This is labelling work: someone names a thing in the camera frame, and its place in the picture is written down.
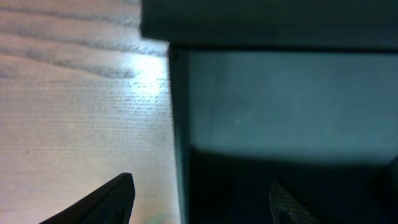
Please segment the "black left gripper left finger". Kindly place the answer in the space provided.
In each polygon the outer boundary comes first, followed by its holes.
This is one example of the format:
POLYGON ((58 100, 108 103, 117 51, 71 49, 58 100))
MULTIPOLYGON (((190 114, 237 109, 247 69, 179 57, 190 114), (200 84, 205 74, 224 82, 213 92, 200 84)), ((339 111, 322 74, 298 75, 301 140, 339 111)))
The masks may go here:
POLYGON ((40 224, 129 224, 134 199, 132 174, 121 173, 40 224))

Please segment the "black gift box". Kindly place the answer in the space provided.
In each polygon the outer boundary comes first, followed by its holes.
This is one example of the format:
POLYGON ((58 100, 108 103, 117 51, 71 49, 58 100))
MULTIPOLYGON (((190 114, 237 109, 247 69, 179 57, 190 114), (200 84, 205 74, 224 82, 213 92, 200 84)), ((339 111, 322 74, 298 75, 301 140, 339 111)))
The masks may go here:
POLYGON ((397 222, 397 1, 144 0, 169 43, 182 223, 397 222))

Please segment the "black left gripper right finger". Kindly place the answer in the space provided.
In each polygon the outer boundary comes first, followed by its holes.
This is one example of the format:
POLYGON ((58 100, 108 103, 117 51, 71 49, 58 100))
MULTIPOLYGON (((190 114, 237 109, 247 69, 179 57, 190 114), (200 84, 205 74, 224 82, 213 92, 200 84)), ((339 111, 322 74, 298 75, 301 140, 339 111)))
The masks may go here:
POLYGON ((276 180, 270 187, 269 206, 273 224, 320 224, 320 220, 276 180))

